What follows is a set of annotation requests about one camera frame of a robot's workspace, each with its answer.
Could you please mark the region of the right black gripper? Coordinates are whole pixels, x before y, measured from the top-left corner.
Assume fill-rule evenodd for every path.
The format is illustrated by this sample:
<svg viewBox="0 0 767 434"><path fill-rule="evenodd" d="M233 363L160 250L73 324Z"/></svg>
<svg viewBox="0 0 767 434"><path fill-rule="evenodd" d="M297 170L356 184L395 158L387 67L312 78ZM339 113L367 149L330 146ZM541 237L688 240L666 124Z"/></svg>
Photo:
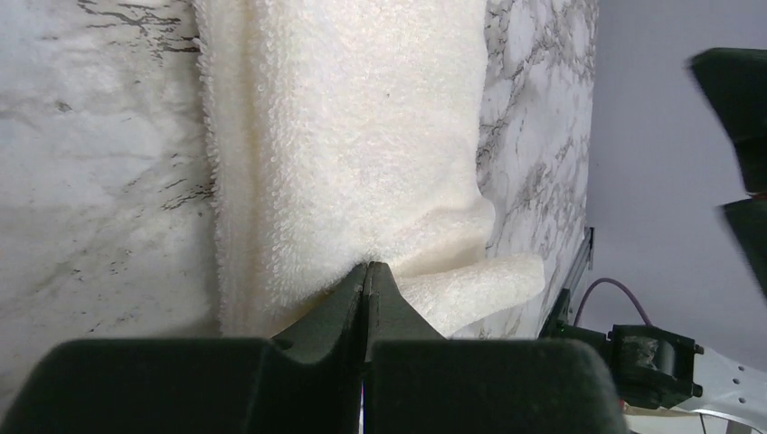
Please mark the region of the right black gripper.
<svg viewBox="0 0 767 434"><path fill-rule="evenodd" d="M766 51L712 48L688 68L733 146L746 199L720 207L766 292Z"/></svg>

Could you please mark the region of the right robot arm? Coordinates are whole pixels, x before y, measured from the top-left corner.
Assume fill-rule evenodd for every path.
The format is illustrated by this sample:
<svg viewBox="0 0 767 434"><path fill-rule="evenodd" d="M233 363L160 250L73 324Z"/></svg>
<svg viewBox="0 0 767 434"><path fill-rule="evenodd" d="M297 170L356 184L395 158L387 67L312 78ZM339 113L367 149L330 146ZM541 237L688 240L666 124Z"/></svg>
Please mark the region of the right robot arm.
<svg viewBox="0 0 767 434"><path fill-rule="evenodd" d="M720 213L761 288L766 287L766 51L711 48L691 57L688 70L729 137L747 198ZM580 326L600 284L618 288L641 318L604 334ZM576 310L564 286L539 333L590 345L610 368L620 399L643 410L680 410L728 423L729 431L766 431L766 373L738 363L694 339L652 324L633 292L613 278L586 288Z"/></svg>

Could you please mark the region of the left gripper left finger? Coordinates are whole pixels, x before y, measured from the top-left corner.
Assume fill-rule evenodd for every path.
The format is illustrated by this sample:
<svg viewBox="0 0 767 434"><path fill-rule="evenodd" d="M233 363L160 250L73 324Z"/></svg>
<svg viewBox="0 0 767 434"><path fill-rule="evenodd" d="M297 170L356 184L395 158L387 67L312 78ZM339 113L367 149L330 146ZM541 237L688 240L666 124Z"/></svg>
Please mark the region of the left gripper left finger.
<svg viewBox="0 0 767 434"><path fill-rule="evenodd" d="M4 433L356 433L366 266L271 338L83 339L53 348Z"/></svg>

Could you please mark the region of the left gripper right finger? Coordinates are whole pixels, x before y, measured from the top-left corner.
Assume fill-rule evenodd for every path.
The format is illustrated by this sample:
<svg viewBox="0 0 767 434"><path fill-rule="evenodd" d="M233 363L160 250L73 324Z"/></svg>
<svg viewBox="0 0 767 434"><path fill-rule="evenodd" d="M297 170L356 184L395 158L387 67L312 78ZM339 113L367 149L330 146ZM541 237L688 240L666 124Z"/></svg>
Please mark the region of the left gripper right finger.
<svg viewBox="0 0 767 434"><path fill-rule="evenodd" d="M390 268L368 266L367 433L623 433L611 375L566 339L442 337L402 297Z"/></svg>

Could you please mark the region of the white towel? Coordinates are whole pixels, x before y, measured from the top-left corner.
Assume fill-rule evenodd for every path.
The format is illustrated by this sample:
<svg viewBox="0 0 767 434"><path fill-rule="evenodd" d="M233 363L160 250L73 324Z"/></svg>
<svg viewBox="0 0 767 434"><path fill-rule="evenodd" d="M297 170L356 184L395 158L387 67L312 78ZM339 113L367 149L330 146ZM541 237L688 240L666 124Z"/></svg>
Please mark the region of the white towel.
<svg viewBox="0 0 767 434"><path fill-rule="evenodd" d="M379 261L449 336L536 297L489 259L478 189L483 1L197 1L228 336L271 337Z"/></svg>

